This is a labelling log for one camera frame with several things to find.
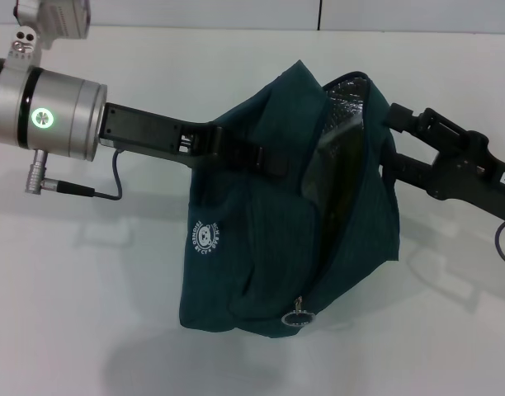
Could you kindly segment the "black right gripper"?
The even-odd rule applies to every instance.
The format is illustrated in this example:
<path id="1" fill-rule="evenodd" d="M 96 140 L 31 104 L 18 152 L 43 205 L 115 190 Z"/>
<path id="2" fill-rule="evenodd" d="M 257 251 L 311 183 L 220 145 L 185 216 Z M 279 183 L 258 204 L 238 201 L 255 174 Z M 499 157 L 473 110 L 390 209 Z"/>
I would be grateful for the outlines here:
<path id="1" fill-rule="evenodd" d="M 440 153 L 436 157 L 436 187 L 432 165 L 393 152 L 381 155 L 387 182 L 407 183 L 437 194 L 438 200 L 462 200 L 505 220 L 505 163 L 489 152 L 485 135 L 464 130 L 431 108 L 414 115 L 397 103 L 390 106 L 384 125 L 399 133 L 408 132 Z"/>

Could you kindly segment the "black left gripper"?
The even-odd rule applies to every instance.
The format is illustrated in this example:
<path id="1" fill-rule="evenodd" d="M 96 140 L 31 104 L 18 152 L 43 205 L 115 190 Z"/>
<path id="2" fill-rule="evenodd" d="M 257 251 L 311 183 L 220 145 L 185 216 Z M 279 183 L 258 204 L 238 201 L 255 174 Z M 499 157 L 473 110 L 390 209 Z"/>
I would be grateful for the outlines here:
<path id="1" fill-rule="evenodd" d="M 212 123 L 177 120 L 110 102 L 101 121 L 101 144 L 191 169 L 220 160 L 229 169 L 285 177 L 290 167 L 283 153 L 240 139 Z"/>

